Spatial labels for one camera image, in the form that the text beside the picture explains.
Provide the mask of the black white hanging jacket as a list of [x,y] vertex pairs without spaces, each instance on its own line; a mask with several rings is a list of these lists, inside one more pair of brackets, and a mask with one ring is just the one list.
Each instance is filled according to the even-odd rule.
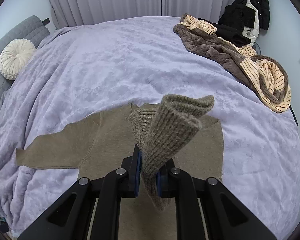
[[235,28],[253,46],[261,29],[268,30],[270,6],[268,0],[234,0],[225,7],[218,23]]

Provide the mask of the grey quilted headboard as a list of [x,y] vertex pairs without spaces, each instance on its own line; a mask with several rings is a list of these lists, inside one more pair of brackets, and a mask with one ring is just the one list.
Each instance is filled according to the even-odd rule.
[[0,106],[6,91],[48,35],[50,32],[47,27],[39,17],[33,15],[0,39]]

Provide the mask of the lavender plush bed blanket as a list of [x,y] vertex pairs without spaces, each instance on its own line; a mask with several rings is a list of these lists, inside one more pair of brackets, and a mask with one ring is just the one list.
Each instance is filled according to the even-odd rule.
[[223,132],[222,181],[285,239],[300,206],[300,139],[290,111],[275,113],[220,64],[188,52],[175,17],[137,17],[63,28],[45,38],[0,109],[0,214],[19,236],[80,175],[113,170],[134,146],[108,140],[92,167],[35,170],[16,151],[87,116],[145,107],[166,94],[212,95]]

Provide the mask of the black bar at bed edge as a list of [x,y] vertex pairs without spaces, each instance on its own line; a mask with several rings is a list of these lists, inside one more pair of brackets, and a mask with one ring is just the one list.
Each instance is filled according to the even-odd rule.
[[292,108],[291,105],[289,106],[289,109],[290,109],[290,111],[291,111],[291,113],[292,113],[292,115],[293,115],[295,124],[296,124],[296,126],[298,127],[298,126],[299,126],[299,123],[298,123],[298,120],[297,120],[297,118],[296,118],[296,115],[295,115],[295,113],[294,113],[293,108]]

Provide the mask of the round cream pleated cushion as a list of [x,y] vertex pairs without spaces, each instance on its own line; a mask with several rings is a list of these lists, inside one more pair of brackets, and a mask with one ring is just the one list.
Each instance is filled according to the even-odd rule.
[[4,78],[15,80],[36,52],[34,44],[27,39],[11,41],[0,54],[0,72]]

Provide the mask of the olive brown knit sweater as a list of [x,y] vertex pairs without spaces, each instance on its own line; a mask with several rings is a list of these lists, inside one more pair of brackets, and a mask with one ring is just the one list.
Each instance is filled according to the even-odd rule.
[[208,116],[211,95],[199,99],[168,94],[156,105],[124,105],[87,116],[60,132],[40,135],[16,151],[19,166],[76,168],[82,177],[105,176],[133,153],[142,152],[141,192],[124,199],[120,239],[175,239],[174,202],[158,196],[155,174],[169,159],[193,175],[221,178],[223,133]]

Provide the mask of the black garment on bed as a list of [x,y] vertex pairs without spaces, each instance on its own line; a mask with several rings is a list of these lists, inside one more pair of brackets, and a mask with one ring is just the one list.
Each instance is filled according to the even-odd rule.
[[219,23],[213,23],[203,18],[199,18],[199,20],[205,20],[206,22],[212,24],[214,27],[217,28],[215,34],[218,37],[221,37],[224,40],[231,42],[237,47],[242,47],[251,44],[251,39],[243,36],[241,32],[239,32],[237,29],[233,27],[229,27],[227,25],[223,25]]

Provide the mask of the brown striped fleece robe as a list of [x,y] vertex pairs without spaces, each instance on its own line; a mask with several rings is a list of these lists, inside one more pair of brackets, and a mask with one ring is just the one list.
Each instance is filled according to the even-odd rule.
[[237,47],[218,37],[217,28],[184,14],[173,27],[187,51],[220,64],[276,113],[289,109],[292,92],[284,68],[271,57],[258,55],[251,45]]

